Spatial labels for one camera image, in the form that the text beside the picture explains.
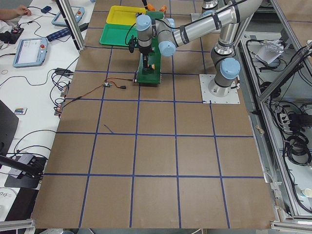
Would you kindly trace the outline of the person's hand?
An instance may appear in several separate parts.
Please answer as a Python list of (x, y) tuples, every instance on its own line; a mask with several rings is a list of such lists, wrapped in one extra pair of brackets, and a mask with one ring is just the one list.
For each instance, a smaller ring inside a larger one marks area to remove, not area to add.
[(32, 12), (24, 5), (20, 5), (15, 9), (18, 16), (31, 16)]

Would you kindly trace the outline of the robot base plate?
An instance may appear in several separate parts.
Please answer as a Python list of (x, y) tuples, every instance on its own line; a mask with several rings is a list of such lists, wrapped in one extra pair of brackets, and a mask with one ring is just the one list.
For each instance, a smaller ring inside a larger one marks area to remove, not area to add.
[(235, 80), (229, 87), (219, 87), (215, 83), (215, 74), (200, 74), (202, 102), (205, 104), (240, 104)]

